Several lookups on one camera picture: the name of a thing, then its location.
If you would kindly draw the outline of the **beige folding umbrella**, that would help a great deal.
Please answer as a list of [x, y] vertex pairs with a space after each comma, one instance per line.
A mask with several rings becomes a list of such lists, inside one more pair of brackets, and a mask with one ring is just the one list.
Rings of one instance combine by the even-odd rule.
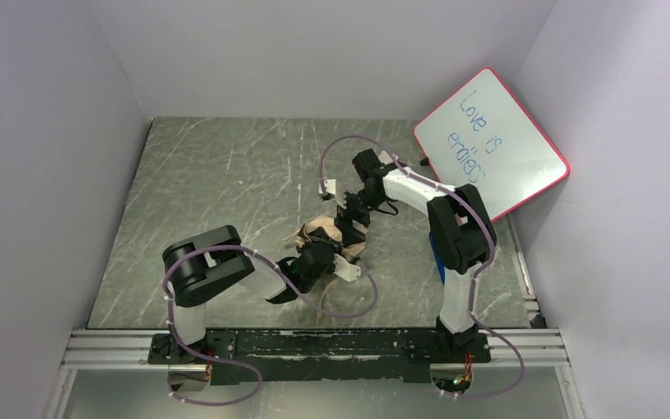
[[[341, 232], [334, 225], [334, 219], [335, 218], [331, 216], [317, 216], [310, 220], [310, 222], [302, 224], [293, 233], [284, 239], [284, 247], [287, 249], [293, 249], [298, 254], [298, 252], [304, 248], [305, 244], [312, 242], [325, 242], [326, 244], [334, 244], [337, 248], [337, 254], [340, 254], [352, 264], [358, 264], [359, 255], [365, 249], [366, 242], [351, 246], [342, 245]], [[359, 225], [358, 223], [355, 223], [355, 225], [358, 230], [366, 234], [367, 238], [367, 228]], [[341, 279], [334, 273], [326, 274], [322, 278], [326, 278], [331, 275], [335, 276], [337, 279]]]

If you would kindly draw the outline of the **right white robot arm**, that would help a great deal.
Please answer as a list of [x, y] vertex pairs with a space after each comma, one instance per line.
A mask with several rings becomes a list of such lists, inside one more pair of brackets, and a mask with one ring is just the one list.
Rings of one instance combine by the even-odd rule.
[[425, 214], [434, 255], [443, 267], [443, 304], [436, 325], [450, 347], [466, 346], [478, 334], [478, 276], [496, 253], [496, 234], [478, 189], [429, 180], [396, 162], [381, 161], [371, 149], [358, 153], [352, 165], [364, 184], [361, 191], [340, 193], [333, 182], [325, 183], [326, 192], [338, 199], [334, 224], [343, 245], [365, 242], [370, 215], [384, 203], [401, 202]]

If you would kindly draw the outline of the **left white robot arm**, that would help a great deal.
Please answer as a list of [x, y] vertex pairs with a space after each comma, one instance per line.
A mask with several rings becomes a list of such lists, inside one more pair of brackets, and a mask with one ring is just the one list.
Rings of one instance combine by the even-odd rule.
[[[282, 273], [303, 294], [323, 276], [334, 272], [336, 256], [343, 249], [335, 233], [317, 227], [294, 236], [295, 257], [277, 261]], [[211, 251], [183, 263], [170, 276], [167, 288], [173, 294], [172, 323], [182, 343], [193, 345], [206, 335], [206, 304], [234, 285], [242, 285], [271, 304], [297, 299], [297, 294], [276, 273], [265, 273], [265, 264], [242, 251]]]

